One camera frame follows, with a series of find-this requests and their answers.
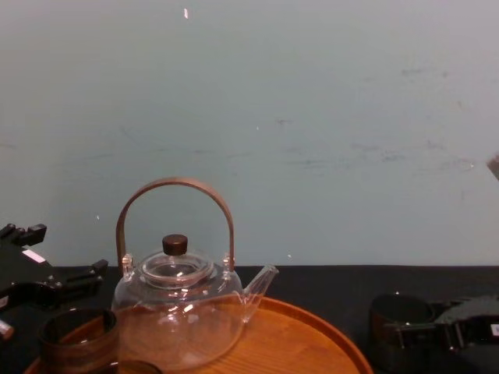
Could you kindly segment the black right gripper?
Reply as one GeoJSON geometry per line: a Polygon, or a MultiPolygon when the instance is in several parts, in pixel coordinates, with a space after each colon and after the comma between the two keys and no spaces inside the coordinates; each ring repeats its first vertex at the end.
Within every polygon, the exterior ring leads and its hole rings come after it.
{"type": "Polygon", "coordinates": [[[385,323],[385,339],[402,349],[460,351],[474,345],[498,345],[498,296],[433,300],[434,316],[446,310],[444,323],[385,323]]]}

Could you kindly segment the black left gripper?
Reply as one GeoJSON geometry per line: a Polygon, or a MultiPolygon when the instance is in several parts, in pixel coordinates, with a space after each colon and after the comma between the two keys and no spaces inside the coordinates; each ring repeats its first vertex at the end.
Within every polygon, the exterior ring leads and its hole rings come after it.
{"type": "Polygon", "coordinates": [[[44,224],[27,229],[7,224],[1,229],[1,298],[7,297],[7,309],[21,305],[55,309],[99,291],[107,260],[63,274],[42,255],[24,248],[43,242],[46,232],[44,224]]]}

